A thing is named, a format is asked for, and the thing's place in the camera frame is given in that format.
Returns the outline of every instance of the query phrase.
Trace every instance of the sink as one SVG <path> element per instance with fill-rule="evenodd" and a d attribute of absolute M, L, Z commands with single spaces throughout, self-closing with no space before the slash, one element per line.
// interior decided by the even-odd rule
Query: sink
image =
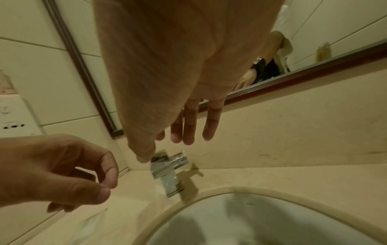
<path fill-rule="evenodd" d="M 253 194 L 210 197 L 183 209 L 146 245 L 382 245 L 309 208 Z"/>

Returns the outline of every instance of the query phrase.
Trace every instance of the wall socket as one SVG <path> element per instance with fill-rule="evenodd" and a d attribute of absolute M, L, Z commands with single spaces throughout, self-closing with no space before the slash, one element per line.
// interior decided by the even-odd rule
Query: wall socket
<path fill-rule="evenodd" d="M 18 94 L 0 95 L 0 138 L 42 135 L 31 111 Z"/>

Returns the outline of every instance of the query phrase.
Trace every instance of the chrome faucet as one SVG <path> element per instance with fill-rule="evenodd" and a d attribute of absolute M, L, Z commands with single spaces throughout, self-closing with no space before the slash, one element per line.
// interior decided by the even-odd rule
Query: chrome faucet
<path fill-rule="evenodd" d="M 183 185 L 176 176 L 175 169 L 188 164 L 184 151 L 168 157 L 165 150 L 156 152 L 150 162 L 150 172 L 154 179 L 161 179 L 167 198 L 181 192 Z"/>

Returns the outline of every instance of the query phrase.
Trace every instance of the wall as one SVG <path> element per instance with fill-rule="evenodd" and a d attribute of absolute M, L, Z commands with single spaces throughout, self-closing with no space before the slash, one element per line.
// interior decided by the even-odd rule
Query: wall
<path fill-rule="evenodd" d="M 286 35 L 294 51 L 290 70 L 311 65 L 324 42 L 337 56 L 387 38 L 387 2 L 384 0 L 293 0 Z"/>
<path fill-rule="evenodd" d="M 89 3 L 58 1 L 60 7 L 66 2 L 74 14 L 90 19 Z M 82 9 L 85 4 L 88 12 Z M 126 169 L 125 159 L 98 116 L 43 2 L 2 0 L 0 18 L 0 69 L 11 77 L 44 133 L 72 134 L 106 147 L 114 153 L 120 170 Z M 100 86 L 109 111 L 117 119 L 98 43 L 89 40 L 90 35 L 85 31 L 76 39 L 81 43 L 83 57 Z M 53 214 L 46 214 L 46 206 L 47 203 L 25 203 L 0 209 L 0 245 L 10 243 L 52 217 Z"/>
<path fill-rule="evenodd" d="M 192 146 L 172 144 L 167 130 L 157 149 L 185 150 L 198 168 L 387 163 L 386 67 L 384 59 L 228 105 L 210 142 L 202 113 Z M 149 168 L 118 142 L 131 169 Z"/>

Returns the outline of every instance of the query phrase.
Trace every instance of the marble countertop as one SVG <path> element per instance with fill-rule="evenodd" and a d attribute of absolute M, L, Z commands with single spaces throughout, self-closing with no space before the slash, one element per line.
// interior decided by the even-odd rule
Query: marble countertop
<path fill-rule="evenodd" d="M 387 244 L 387 164 L 182 170 L 178 177 L 185 190 L 167 199 L 149 171 L 130 171 L 106 203 L 80 207 L 26 244 L 70 244 L 84 220 L 106 209 L 99 229 L 82 244 L 141 245 L 184 206 L 224 193 L 291 201 Z"/>

